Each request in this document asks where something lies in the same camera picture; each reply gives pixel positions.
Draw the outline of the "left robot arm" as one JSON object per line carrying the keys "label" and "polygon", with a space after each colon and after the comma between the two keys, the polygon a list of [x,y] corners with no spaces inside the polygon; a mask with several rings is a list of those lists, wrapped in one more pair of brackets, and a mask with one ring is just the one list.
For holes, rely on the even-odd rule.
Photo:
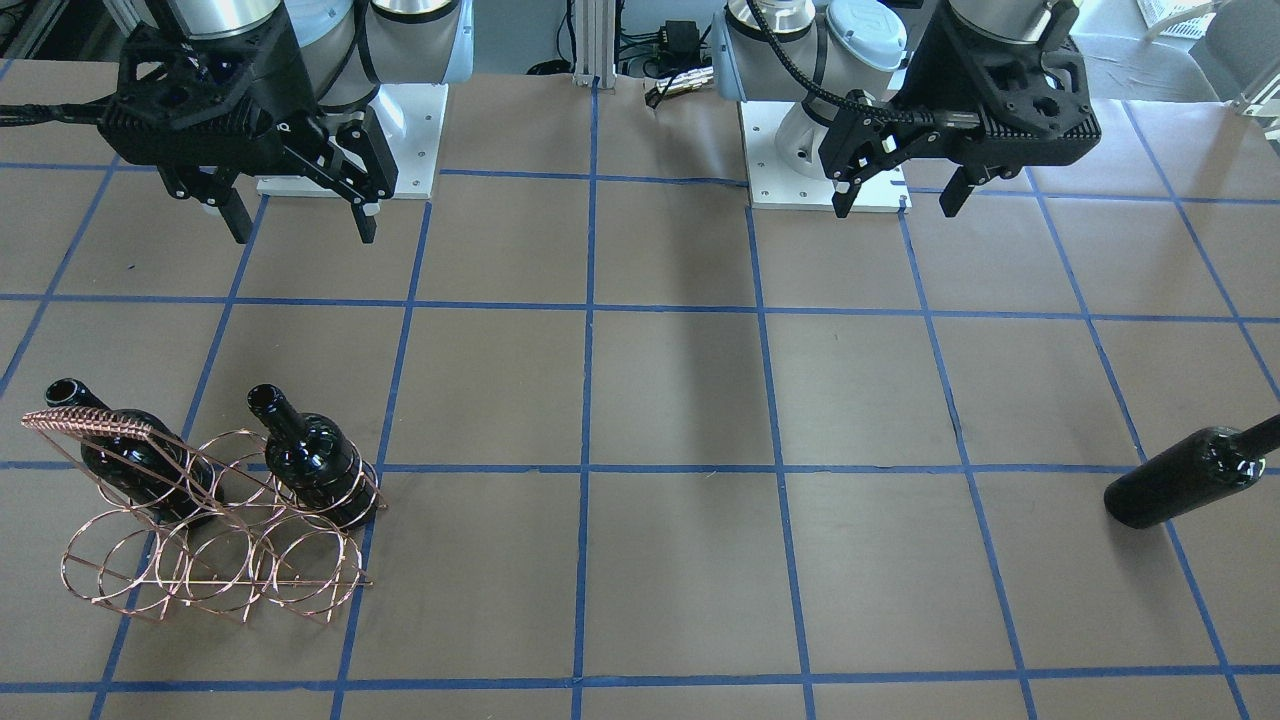
{"label": "left robot arm", "polygon": [[946,217],[1028,167],[1068,167],[1102,137],[1070,32],[1075,1],[938,1],[913,42],[891,1],[728,1],[712,23],[719,94],[786,102],[782,154],[833,187],[845,218],[918,158],[955,170]]}

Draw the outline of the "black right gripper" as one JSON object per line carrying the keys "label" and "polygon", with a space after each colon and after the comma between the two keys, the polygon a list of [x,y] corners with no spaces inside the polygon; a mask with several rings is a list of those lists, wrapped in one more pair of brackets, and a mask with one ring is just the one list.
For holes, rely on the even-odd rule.
{"label": "black right gripper", "polygon": [[215,210],[239,245],[253,228],[236,188],[246,170],[282,170],[344,199],[362,243],[375,241],[374,215],[398,179],[374,110],[317,111],[288,22],[188,44],[137,26],[99,133],[124,160],[157,167],[172,197]]}

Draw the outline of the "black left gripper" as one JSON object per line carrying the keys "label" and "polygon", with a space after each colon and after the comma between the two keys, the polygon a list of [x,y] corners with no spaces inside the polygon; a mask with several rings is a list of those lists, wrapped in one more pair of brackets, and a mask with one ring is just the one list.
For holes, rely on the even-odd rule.
{"label": "black left gripper", "polygon": [[[932,114],[851,102],[820,141],[835,215],[847,217],[881,172],[924,154],[957,164],[940,193],[946,218],[982,186],[1025,179],[1024,167],[1065,167],[1088,154],[1102,129],[1085,61],[1070,38],[1079,14],[1076,8],[936,9],[892,97],[896,109]],[[945,113],[970,113],[977,124],[947,128]]]}

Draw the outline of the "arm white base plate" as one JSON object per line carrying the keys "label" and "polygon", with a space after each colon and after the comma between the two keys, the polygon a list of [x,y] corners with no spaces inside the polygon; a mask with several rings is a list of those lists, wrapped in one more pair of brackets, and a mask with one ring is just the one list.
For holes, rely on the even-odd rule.
{"label": "arm white base plate", "polygon": [[433,197],[449,90],[448,85],[383,85],[371,101],[398,168],[393,199]]}
{"label": "arm white base plate", "polygon": [[826,127],[799,102],[740,102],[739,110],[751,206],[832,211],[835,184],[818,158]]}

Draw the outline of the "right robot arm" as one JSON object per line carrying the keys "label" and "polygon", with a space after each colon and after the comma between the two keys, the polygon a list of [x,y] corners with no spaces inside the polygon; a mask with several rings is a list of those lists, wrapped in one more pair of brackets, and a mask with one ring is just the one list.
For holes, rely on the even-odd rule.
{"label": "right robot arm", "polygon": [[137,1],[95,122],[166,192],[218,213],[238,243],[242,176],[303,178],[346,201],[364,243],[399,168],[375,106],[393,85],[470,78],[470,1]]}

